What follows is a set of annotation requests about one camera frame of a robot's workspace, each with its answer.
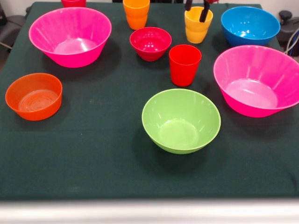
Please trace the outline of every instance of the bowl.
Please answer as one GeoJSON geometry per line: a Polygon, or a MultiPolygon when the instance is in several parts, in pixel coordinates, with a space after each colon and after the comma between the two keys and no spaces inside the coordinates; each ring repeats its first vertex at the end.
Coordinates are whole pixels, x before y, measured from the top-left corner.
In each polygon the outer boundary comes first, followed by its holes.
{"type": "Polygon", "coordinates": [[[266,117],[299,103],[299,63],[264,46],[223,52],[214,77],[227,104],[249,117],[266,117]]]}
{"type": "Polygon", "coordinates": [[[148,100],[142,124],[159,147],[174,154],[188,154],[209,144],[218,134],[221,118],[204,95],[187,89],[162,91],[148,100]]]}
{"type": "Polygon", "coordinates": [[[144,27],[132,33],[130,43],[143,60],[153,62],[170,47],[171,35],[157,27],[144,27]]]}
{"type": "Polygon", "coordinates": [[[221,17],[223,33],[234,46],[266,45],[280,31],[280,23],[272,14],[254,7],[234,7],[221,17]]]}
{"type": "Polygon", "coordinates": [[[55,114],[62,100],[62,84],[47,73],[33,73],[15,80],[7,89],[5,101],[26,120],[43,120],[55,114]]]}
{"type": "Polygon", "coordinates": [[[110,20],[97,10],[66,7],[34,21],[29,29],[29,39],[57,64],[79,68],[100,56],[111,29],[110,20]]]}

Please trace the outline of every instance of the dark green tablecloth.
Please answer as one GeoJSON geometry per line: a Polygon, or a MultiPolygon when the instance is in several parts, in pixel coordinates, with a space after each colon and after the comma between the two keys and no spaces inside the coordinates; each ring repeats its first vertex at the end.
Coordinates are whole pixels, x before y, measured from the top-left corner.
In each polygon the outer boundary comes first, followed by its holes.
{"type": "MultiPolygon", "coordinates": [[[[247,118],[227,106],[214,81],[214,61],[228,49],[220,16],[235,5],[213,4],[208,35],[195,45],[203,57],[188,88],[217,105],[222,126],[211,144],[188,155],[158,148],[141,123],[146,101],[176,88],[168,53],[156,62],[143,61],[129,44],[132,30],[122,4],[89,3],[110,18],[111,36],[93,64],[60,67],[28,39],[32,22],[60,6],[33,5],[0,75],[1,200],[298,195],[299,107],[247,118]],[[60,110],[39,122],[21,119],[4,100],[15,79],[34,72],[57,76],[64,88],[60,110]]],[[[147,26],[170,32],[171,46],[188,43],[182,4],[152,4],[147,26]]],[[[278,49],[277,40],[270,47],[278,49]]]]}

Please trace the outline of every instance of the yellow cup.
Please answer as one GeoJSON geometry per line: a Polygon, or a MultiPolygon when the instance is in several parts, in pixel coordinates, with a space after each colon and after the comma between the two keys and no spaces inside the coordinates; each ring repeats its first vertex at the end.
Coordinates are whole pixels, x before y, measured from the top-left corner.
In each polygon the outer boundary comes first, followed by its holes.
{"type": "Polygon", "coordinates": [[[213,19],[211,10],[208,11],[205,22],[199,21],[203,9],[203,7],[191,7],[190,11],[185,11],[186,36],[191,43],[203,42],[211,25],[213,19]]]}
{"type": "Polygon", "coordinates": [[[130,28],[143,28],[148,19],[150,0],[123,0],[122,3],[130,28]]]}

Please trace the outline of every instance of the pink bowl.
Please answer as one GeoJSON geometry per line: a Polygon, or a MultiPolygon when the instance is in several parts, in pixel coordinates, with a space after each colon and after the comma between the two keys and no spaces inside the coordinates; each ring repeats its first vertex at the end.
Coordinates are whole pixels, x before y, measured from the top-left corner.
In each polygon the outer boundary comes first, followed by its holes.
{"type": "Polygon", "coordinates": [[[163,29],[144,27],[132,33],[130,43],[143,60],[153,62],[170,47],[171,36],[163,29]]]}
{"type": "Polygon", "coordinates": [[[103,13],[68,7],[39,17],[29,29],[29,39],[57,64],[78,68],[99,57],[111,29],[111,22],[103,13]]]}
{"type": "Polygon", "coordinates": [[[214,77],[227,104],[260,118],[299,103],[299,63],[280,51],[244,45],[223,52],[214,77]]]}

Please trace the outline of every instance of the small red bowl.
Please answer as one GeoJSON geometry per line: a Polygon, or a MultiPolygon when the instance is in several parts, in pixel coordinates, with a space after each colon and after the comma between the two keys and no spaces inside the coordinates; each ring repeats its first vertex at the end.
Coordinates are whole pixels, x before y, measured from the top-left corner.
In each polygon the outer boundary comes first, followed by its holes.
{"type": "Polygon", "coordinates": [[[171,35],[157,27],[144,27],[132,33],[130,43],[143,60],[153,62],[170,47],[171,35]]]}

